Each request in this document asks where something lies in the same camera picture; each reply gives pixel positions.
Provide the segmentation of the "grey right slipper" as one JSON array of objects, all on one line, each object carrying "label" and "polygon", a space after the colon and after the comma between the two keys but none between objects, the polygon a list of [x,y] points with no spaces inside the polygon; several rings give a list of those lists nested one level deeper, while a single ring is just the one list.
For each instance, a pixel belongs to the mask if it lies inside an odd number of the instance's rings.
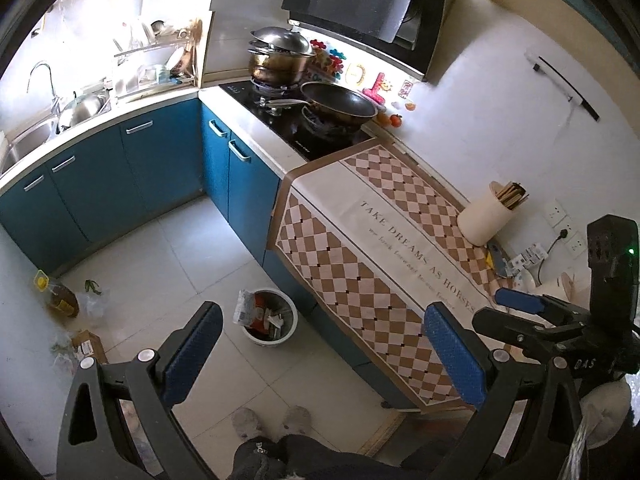
[{"label": "grey right slipper", "polygon": [[309,437],[311,433],[311,414],[302,406],[291,406],[286,412],[281,424],[281,436]]}]

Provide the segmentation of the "checkered beige table mat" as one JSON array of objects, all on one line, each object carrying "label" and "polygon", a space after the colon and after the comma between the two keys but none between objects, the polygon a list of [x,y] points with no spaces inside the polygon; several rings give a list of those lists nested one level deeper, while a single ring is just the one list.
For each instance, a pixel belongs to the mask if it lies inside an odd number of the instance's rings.
[{"label": "checkered beige table mat", "polygon": [[397,146],[370,140],[283,178],[269,246],[329,319],[426,413],[461,404],[422,323],[441,301],[464,327],[511,282],[461,234],[460,205]]}]

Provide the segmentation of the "chrome kitchen faucet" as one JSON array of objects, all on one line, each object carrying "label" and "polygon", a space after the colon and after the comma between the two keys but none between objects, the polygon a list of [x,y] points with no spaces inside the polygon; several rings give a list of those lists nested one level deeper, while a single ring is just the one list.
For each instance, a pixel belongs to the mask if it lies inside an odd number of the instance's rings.
[{"label": "chrome kitchen faucet", "polygon": [[34,89],[43,96],[45,94],[48,96],[49,110],[52,115],[61,114],[61,98],[55,89],[52,68],[44,61],[37,62],[29,72],[26,91],[32,92]]}]

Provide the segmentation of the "metal dish drying rack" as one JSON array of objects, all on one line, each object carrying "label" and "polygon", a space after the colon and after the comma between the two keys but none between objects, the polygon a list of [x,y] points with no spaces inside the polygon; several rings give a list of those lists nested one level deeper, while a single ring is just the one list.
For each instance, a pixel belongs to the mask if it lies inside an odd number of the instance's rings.
[{"label": "metal dish drying rack", "polygon": [[194,84],[196,47],[202,39],[201,20],[178,27],[157,20],[122,23],[112,43],[115,68],[111,76],[119,99],[168,84]]}]

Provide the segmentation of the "black range hood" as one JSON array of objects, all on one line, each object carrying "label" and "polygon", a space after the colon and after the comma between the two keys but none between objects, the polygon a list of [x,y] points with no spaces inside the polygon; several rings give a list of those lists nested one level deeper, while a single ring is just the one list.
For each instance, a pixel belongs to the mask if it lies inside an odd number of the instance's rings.
[{"label": "black range hood", "polygon": [[446,0],[283,0],[305,28],[365,50],[423,80],[435,52]]}]

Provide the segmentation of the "colourful fridge magnet decorations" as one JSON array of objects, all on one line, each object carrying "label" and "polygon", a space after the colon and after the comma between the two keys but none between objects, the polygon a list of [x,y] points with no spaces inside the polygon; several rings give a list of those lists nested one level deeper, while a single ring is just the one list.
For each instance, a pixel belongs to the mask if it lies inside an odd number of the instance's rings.
[{"label": "colourful fridge magnet decorations", "polygon": [[411,95],[416,78],[372,54],[323,37],[309,40],[314,57],[307,68],[308,80],[332,82],[354,90],[378,108],[375,122],[383,128],[399,129],[416,111]]}]

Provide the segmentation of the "white wall socket strip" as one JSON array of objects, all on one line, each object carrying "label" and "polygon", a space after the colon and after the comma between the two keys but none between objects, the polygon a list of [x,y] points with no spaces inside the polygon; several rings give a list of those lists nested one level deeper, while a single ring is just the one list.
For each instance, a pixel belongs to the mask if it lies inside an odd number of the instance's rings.
[{"label": "white wall socket strip", "polygon": [[560,203],[552,200],[544,205],[542,211],[544,212],[544,218],[547,220],[548,225],[552,227],[556,236],[566,232],[566,235],[561,237],[560,241],[574,259],[577,259],[587,250],[585,235],[574,226],[572,218]]}]

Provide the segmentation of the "small cardboard box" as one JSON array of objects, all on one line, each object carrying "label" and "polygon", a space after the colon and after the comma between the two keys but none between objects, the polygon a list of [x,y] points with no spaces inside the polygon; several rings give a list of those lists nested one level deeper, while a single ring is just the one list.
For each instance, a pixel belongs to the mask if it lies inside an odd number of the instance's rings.
[{"label": "small cardboard box", "polygon": [[93,358],[100,364],[107,364],[107,357],[100,337],[90,330],[81,330],[72,337],[72,347],[78,362]]}]

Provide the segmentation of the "cream ribbed utensil holder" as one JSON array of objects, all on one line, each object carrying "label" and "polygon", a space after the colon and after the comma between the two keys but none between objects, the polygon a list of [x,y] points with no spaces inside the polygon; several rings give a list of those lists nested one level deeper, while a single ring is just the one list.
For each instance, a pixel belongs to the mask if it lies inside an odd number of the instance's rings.
[{"label": "cream ribbed utensil holder", "polygon": [[514,210],[498,200],[501,189],[499,182],[491,181],[488,190],[457,216],[462,236],[473,246],[485,246],[515,216]]}]

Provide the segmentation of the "bundle of wooden chopsticks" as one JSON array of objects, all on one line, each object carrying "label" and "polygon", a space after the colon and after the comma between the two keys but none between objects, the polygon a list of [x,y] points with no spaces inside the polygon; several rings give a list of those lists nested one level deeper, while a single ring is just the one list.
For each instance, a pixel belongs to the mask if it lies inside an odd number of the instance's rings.
[{"label": "bundle of wooden chopsticks", "polygon": [[518,182],[509,182],[496,192],[497,200],[506,209],[514,210],[528,199],[528,193]]}]

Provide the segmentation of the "blue grey smartphone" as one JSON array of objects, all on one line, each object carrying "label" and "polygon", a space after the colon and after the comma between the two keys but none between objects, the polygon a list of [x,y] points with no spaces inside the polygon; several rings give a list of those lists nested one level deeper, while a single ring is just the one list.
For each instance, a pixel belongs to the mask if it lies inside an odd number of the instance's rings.
[{"label": "blue grey smartphone", "polygon": [[495,240],[490,240],[487,243],[487,251],[490,252],[492,258],[494,258],[496,266],[495,274],[500,276],[500,278],[507,278],[509,276],[508,259],[504,256],[501,246]]}]

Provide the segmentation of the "cream electric kettle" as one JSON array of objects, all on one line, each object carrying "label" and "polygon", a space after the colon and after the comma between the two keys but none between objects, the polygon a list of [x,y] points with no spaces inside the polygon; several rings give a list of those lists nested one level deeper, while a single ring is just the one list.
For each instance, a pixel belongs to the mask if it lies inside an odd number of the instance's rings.
[{"label": "cream electric kettle", "polygon": [[589,312],[591,285],[588,273],[562,272],[539,285],[534,294],[550,297],[573,310]]}]

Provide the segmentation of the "yellow cleaning sponge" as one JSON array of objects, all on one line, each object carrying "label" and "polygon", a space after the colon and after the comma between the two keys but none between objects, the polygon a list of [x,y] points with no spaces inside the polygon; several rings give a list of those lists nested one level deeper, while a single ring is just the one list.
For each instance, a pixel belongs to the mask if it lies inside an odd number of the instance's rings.
[{"label": "yellow cleaning sponge", "polygon": [[486,261],[486,264],[487,264],[489,269],[491,269],[493,271],[496,270],[496,266],[495,266],[495,263],[494,263],[494,258],[492,258],[492,255],[491,255],[490,252],[487,252],[485,261]]}]

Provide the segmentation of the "white round trash bin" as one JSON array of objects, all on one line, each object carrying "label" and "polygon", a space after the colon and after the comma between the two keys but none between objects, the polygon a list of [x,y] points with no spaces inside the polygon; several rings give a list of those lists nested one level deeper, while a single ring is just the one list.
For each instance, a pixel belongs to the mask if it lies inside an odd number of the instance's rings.
[{"label": "white round trash bin", "polygon": [[276,348],[290,340],[299,321],[297,308],[291,298],[274,288],[260,288],[250,292],[263,292],[266,295],[270,309],[270,329],[268,333],[263,334],[238,325],[241,332],[254,344],[266,348]]}]

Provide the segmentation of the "black frying pan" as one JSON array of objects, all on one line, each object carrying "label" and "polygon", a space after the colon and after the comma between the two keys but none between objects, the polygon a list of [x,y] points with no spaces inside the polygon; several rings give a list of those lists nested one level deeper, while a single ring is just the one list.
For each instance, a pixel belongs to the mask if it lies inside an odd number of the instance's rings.
[{"label": "black frying pan", "polygon": [[303,105],[312,108],[320,117],[332,122],[360,127],[370,122],[378,114],[375,102],[363,94],[344,88],[338,84],[320,81],[304,82],[299,87],[301,99],[270,99],[264,101],[268,110]]}]

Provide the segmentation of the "black gas stove top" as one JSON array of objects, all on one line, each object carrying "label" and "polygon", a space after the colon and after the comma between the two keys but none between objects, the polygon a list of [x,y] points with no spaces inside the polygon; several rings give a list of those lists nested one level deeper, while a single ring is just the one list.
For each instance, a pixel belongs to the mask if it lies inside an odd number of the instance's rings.
[{"label": "black gas stove top", "polygon": [[320,117],[312,108],[303,105],[275,110],[264,107],[265,100],[301,99],[301,85],[272,88],[247,80],[229,82],[221,88],[308,162],[370,139],[363,130],[365,124],[358,127],[332,122],[330,118]]}]

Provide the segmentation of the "cooking oil bottle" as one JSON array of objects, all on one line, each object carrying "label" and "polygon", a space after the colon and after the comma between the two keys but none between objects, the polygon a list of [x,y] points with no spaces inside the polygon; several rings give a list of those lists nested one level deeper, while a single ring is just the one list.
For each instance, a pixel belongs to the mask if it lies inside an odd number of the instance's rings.
[{"label": "cooking oil bottle", "polygon": [[56,278],[50,278],[43,270],[38,270],[34,277],[34,285],[49,309],[66,316],[66,318],[76,318],[79,314],[79,302],[76,295]]}]

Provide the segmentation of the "grey slipper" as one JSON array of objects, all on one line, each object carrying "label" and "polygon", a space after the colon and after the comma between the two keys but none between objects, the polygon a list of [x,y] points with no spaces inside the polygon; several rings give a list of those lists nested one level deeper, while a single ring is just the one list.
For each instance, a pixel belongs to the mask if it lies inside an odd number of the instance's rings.
[{"label": "grey slipper", "polygon": [[311,414],[302,406],[291,406],[286,412],[281,424],[281,436],[309,437],[311,433]]},{"label": "grey slipper", "polygon": [[265,429],[258,415],[250,408],[238,408],[231,415],[232,427],[242,442],[265,437]]}]

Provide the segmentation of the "wall mounted knife rack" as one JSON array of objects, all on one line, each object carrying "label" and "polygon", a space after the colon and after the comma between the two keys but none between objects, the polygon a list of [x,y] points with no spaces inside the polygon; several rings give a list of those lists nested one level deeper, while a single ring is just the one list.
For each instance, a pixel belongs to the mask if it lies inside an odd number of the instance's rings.
[{"label": "wall mounted knife rack", "polygon": [[541,55],[527,50],[524,53],[527,61],[532,64],[532,69],[536,73],[544,74],[548,77],[564,94],[570,104],[581,107],[595,121],[600,122],[600,114],[592,107],[589,101],[579,92],[561,72]]}]

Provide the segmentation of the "stainless steel sink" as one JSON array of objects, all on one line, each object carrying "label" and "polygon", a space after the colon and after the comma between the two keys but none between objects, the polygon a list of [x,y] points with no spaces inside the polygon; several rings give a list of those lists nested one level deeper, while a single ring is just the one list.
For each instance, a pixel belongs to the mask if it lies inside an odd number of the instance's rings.
[{"label": "stainless steel sink", "polygon": [[60,133],[108,112],[111,109],[110,101],[107,90],[76,96],[59,113],[50,114],[31,125],[1,149],[1,173],[5,174],[21,159]]}]

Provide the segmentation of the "red white sugar bag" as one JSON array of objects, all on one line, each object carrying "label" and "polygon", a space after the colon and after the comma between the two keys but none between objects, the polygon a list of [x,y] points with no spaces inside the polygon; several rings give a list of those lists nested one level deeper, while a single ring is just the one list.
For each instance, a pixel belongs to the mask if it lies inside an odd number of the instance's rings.
[{"label": "red white sugar bag", "polygon": [[267,297],[263,292],[239,291],[232,316],[234,324],[266,334],[270,329],[269,315]]}]

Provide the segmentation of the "white dotted small bowl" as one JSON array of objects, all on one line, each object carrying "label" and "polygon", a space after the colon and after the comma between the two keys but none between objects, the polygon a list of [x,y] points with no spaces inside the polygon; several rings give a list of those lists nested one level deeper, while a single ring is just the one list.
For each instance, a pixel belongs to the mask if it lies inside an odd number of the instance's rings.
[{"label": "white dotted small bowl", "polygon": [[533,292],[537,287],[536,278],[527,269],[518,272],[512,280],[512,288],[519,292]]}]

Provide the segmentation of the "grey left slipper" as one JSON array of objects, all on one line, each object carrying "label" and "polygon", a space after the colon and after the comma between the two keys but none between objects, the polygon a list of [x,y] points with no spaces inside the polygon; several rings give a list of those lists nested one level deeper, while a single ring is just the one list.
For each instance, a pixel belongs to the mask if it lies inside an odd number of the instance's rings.
[{"label": "grey left slipper", "polygon": [[265,429],[258,415],[250,408],[238,408],[231,415],[232,427],[242,442],[265,437]]}]

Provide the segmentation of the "stainless steel stock pot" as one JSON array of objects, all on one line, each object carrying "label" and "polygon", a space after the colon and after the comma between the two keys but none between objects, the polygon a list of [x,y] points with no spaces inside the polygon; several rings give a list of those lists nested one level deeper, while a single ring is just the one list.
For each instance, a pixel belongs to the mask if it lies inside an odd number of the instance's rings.
[{"label": "stainless steel stock pot", "polygon": [[302,34],[279,26],[265,26],[250,34],[248,68],[255,82],[280,88],[302,81],[314,57],[310,42]]}]

